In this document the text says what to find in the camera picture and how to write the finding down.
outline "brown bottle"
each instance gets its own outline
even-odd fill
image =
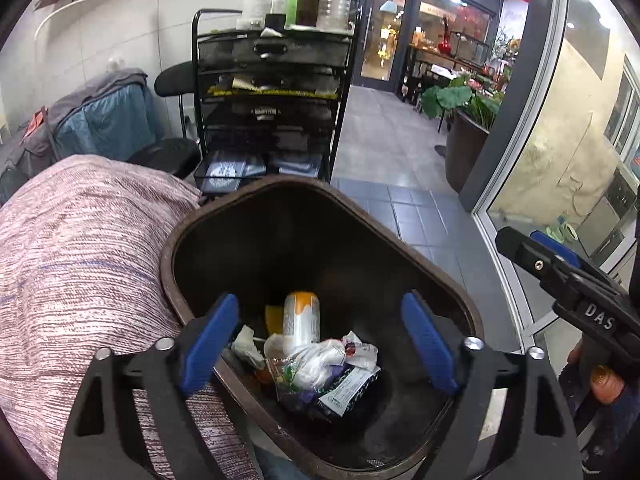
[[[318,21],[318,7],[320,0],[298,0],[296,25],[315,27]]]

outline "pink blanket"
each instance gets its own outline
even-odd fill
[[[159,255],[198,198],[168,174],[84,155],[39,174],[0,209],[0,408],[50,478],[96,349],[138,352],[178,333]],[[172,478],[143,396],[137,406],[156,471]],[[215,391],[189,406],[226,476],[257,480]]]

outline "screw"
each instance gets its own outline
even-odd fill
[[[484,341],[477,337],[467,337],[465,338],[465,346],[469,348],[469,350],[482,350],[484,348]]]
[[[527,354],[529,354],[536,361],[540,361],[545,358],[545,351],[542,348],[538,348],[537,346],[532,346],[527,350]]]
[[[156,349],[159,351],[170,350],[174,347],[175,341],[170,337],[163,337],[156,341]]]
[[[94,357],[98,359],[98,361],[103,361],[107,357],[111,356],[111,348],[108,346],[103,346],[102,348],[98,348],[94,354]]]

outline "blue gripper pad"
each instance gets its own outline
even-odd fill
[[[227,294],[217,303],[215,312],[209,315],[209,320],[184,357],[180,390],[187,397],[207,384],[222,349],[238,324],[238,298]]]
[[[533,231],[529,238],[533,241],[544,245],[547,249],[561,256],[569,265],[580,269],[580,258],[571,249],[565,247],[560,242],[556,242],[552,237],[544,234],[542,231]]]
[[[438,390],[453,396],[460,389],[456,381],[456,361],[434,325],[433,312],[421,298],[408,292],[402,297],[401,315],[431,383]]]

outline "trash can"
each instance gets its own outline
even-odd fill
[[[231,292],[241,322],[266,336],[265,305],[308,290],[320,301],[323,339],[353,330],[378,347],[378,379],[333,424],[288,412],[230,351],[216,364],[220,384],[314,477],[394,478],[438,445],[452,400],[431,385],[402,324],[404,293],[416,289],[463,334],[483,336],[475,305],[453,279],[317,180],[265,178],[193,212],[162,251],[161,279],[182,323]]]

